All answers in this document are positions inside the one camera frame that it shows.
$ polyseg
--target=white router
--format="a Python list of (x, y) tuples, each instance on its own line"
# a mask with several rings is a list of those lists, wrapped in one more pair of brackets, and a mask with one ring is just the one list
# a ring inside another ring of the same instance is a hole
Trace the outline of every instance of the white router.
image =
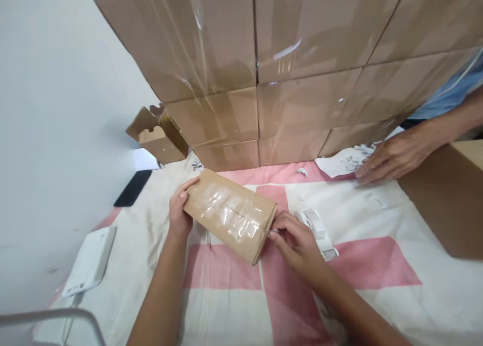
[(110, 226), (87, 235), (62, 292), (64, 297), (86, 291), (101, 282), (115, 234), (116, 227)]
[(327, 234), (326, 226), (324, 221), (320, 217), (317, 210), (314, 209), (304, 209), (295, 212), (295, 216), (308, 226), (315, 236), (317, 245), (322, 252), (322, 256), (326, 261), (330, 261), (339, 256), (339, 252), (332, 246), (332, 242)]

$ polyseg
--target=cardboard box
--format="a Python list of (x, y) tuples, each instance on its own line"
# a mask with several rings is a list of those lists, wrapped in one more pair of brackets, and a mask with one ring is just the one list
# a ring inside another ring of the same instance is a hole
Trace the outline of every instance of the cardboard box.
[(483, 0), (401, 0), (369, 63), (483, 45)]
[(260, 138), (346, 125), (340, 117), (360, 73), (353, 69), (258, 86)]
[(317, 157), (332, 156), (354, 145), (368, 144), (385, 139), (409, 114), (402, 114), (378, 122), (336, 127), (330, 130)]
[(260, 166), (311, 161), (319, 157), (330, 129), (290, 131), (287, 134), (258, 140)]
[(188, 156), (188, 144), (165, 113), (156, 118), (143, 107), (126, 129), (126, 133), (161, 164), (181, 161)]
[(212, 171), (233, 171), (259, 166), (258, 140), (201, 145), (193, 151), (205, 168)]
[(164, 106), (190, 146), (258, 138), (255, 87), (165, 103)]
[(254, 266), (277, 204), (208, 169), (188, 194), (183, 210)]
[(348, 123), (412, 113), (476, 54), (476, 49), (364, 67), (346, 104)]
[(259, 82), (364, 66), (397, 2), (255, 0)]
[(483, 140), (441, 147), (399, 184), (450, 256), (483, 259)]
[(254, 86), (253, 0), (94, 0), (162, 102)]
[(383, 140), (476, 53), (433, 54), (257, 88), (260, 164)]

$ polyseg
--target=black phone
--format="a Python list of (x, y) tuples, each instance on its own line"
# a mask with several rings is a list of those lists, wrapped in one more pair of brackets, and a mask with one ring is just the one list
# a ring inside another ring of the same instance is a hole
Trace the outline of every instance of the black phone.
[(117, 198), (114, 206), (116, 208), (130, 207), (134, 204), (137, 197), (141, 193), (142, 188), (146, 185), (152, 170), (138, 171), (134, 174), (131, 181), (126, 185), (119, 198)]

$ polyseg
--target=white wall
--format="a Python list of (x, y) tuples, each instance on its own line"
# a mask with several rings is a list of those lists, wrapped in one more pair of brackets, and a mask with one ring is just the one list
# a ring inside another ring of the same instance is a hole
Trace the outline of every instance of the white wall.
[[(157, 103), (92, 0), (0, 0), (0, 313), (48, 307), (134, 174)], [(25, 344), (25, 328), (0, 330)]]

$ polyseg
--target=white tape dispenser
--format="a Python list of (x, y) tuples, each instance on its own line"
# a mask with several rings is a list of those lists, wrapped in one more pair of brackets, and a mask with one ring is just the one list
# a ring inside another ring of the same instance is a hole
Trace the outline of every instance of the white tape dispenser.
[(302, 223), (312, 229), (312, 233), (315, 236), (318, 247), (320, 248), (322, 256), (326, 261), (330, 261), (339, 256), (339, 252), (337, 252), (337, 249), (332, 246), (332, 242), (329, 239), (329, 235), (327, 234), (324, 221), (320, 217), (317, 210), (300, 210), (295, 212), (295, 216), (298, 218), (298, 220), (300, 220)]

